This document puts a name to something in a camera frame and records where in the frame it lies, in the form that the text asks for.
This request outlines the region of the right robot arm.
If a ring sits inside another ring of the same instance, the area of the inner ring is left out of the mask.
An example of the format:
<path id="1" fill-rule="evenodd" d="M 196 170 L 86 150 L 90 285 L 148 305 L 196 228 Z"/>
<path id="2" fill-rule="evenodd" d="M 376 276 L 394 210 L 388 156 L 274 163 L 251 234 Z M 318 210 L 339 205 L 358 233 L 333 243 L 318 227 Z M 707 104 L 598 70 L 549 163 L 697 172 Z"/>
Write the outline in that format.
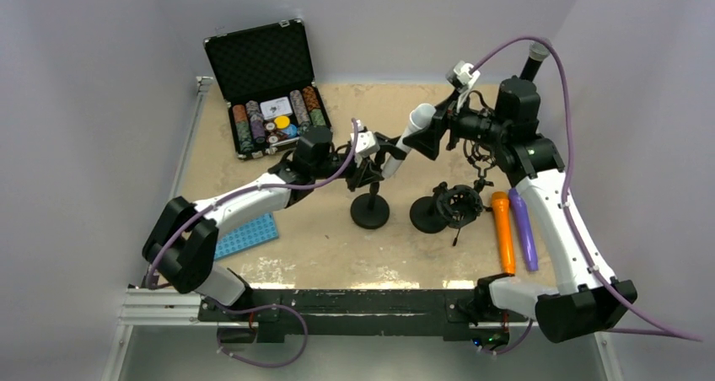
<path id="1" fill-rule="evenodd" d="M 530 80 L 502 81 L 492 111 L 470 109 L 465 91 L 438 105 L 418 105 L 403 143 L 434 160 L 442 137 L 469 140 L 494 152 L 496 165 L 534 213 L 553 271 L 549 289 L 512 274 L 483 277 L 473 307 L 483 319 L 504 310 L 535 320 L 554 343 L 613 330 L 637 299 L 630 280 L 621 281 L 590 238 L 567 188 L 567 167 L 552 140 L 537 131 L 540 95 Z"/>

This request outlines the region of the purple microphone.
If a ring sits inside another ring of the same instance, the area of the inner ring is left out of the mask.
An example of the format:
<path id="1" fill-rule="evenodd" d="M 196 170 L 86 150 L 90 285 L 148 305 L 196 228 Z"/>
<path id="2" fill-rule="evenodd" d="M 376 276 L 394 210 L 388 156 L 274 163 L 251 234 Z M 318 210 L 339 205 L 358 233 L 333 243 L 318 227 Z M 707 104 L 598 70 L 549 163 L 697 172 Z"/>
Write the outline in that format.
<path id="1" fill-rule="evenodd" d="M 540 268 L 539 256 L 535 246 L 535 238 L 530 222 L 528 207 L 524 199 L 514 188 L 508 191 L 508 199 L 517 225 L 519 241 L 526 269 L 531 272 L 538 271 Z"/>

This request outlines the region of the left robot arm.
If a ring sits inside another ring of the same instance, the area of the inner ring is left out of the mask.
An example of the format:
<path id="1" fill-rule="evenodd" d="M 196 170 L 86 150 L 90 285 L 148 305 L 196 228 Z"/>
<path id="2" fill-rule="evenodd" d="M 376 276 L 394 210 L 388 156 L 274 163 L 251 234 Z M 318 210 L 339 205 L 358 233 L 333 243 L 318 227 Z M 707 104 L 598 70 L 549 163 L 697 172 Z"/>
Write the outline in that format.
<path id="1" fill-rule="evenodd" d="M 348 150 L 338 153 L 326 126 L 310 127 L 295 149 L 258 179 L 221 196 L 189 202 L 178 196 L 162 211 L 142 256 L 149 268 L 145 284 L 162 276 L 177 292 L 197 292 L 218 302 L 229 320 L 251 310 L 250 286 L 241 276 L 215 263 L 218 241 L 243 224 L 288 208 L 312 191 L 344 179 L 350 190 L 392 175 L 410 149 L 400 137 L 387 138 L 354 121 Z"/>

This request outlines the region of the black tripod shock mount stand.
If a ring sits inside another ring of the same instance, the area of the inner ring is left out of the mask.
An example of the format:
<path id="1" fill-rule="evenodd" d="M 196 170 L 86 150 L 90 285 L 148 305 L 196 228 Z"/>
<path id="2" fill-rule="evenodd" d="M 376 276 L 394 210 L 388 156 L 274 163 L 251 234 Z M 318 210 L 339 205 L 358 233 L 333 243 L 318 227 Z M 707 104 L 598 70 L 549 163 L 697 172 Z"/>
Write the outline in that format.
<path id="1" fill-rule="evenodd" d="M 467 185 L 457 185 L 454 194 L 449 198 L 449 206 L 452 209 L 450 214 L 457 229 L 453 247 L 458 244 L 461 229 L 474 222 L 486 210 L 481 193 L 486 187 L 493 186 L 487 179 L 487 172 L 496 163 L 492 151 L 474 141 L 464 140 L 462 151 L 467 163 L 476 170 L 477 179 L 469 190 Z"/>

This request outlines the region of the orange microphone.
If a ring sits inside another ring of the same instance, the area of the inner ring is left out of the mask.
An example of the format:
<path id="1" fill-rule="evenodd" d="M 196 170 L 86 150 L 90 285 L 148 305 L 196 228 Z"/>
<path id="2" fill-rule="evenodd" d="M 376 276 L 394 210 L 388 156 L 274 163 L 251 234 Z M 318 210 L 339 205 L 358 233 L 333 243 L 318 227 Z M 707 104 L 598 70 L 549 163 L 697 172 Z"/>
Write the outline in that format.
<path id="1" fill-rule="evenodd" d="M 497 245 L 501 267 L 504 273 L 514 275 L 516 262 L 513 248 L 512 229 L 509 218 L 509 200 L 506 192 L 495 191 L 491 198 L 491 208 L 497 233 Z"/>

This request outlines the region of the black silver-head microphone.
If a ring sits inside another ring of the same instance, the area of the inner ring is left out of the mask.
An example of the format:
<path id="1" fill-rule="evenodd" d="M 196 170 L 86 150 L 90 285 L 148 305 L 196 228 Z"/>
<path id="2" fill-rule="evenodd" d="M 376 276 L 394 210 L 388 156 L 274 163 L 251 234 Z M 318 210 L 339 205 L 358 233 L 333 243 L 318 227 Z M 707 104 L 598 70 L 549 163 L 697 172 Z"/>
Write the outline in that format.
<path id="1" fill-rule="evenodd" d="M 519 78 L 533 82 L 543 62 L 551 55 L 547 45 L 533 41 L 529 47 L 528 58 L 522 68 Z"/>

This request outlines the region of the black shock mount round stand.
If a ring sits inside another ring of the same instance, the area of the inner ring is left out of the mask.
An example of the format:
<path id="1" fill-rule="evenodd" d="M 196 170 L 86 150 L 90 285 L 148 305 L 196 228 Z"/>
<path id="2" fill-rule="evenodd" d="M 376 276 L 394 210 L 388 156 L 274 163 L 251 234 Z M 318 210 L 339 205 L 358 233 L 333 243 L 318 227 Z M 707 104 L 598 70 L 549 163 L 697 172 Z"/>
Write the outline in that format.
<path id="1" fill-rule="evenodd" d="M 414 201 L 410 220 L 423 233 L 439 233 L 446 228 L 460 230 L 474 222 L 485 210 L 480 194 L 468 185 L 448 187 L 446 182 L 433 188 L 431 196 Z"/>

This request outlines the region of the black clip round base stand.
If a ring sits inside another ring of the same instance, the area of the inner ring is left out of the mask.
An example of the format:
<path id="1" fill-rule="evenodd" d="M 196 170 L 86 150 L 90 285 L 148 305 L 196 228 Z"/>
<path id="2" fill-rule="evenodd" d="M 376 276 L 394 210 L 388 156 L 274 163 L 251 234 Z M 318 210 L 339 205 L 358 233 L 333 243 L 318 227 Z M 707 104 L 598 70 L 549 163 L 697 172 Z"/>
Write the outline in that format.
<path id="1" fill-rule="evenodd" d="M 407 154 L 411 151 L 411 149 L 403 143 L 402 139 L 398 141 L 397 146 L 405 150 Z M 387 155 L 385 161 L 378 161 L 377 153 L 371 155 L 370 158 L 379 164 L 384 180 L 392 177 L 405 160 L 400 161 Z M 387 223 L 390 217 L 390 206 L 388 202 L 379 195 L 379 187 L 382 181 L 368 185 L 368 193 L 357 196 L 351 204 L 351 218 L 360 228 L 381 228 Z"/>

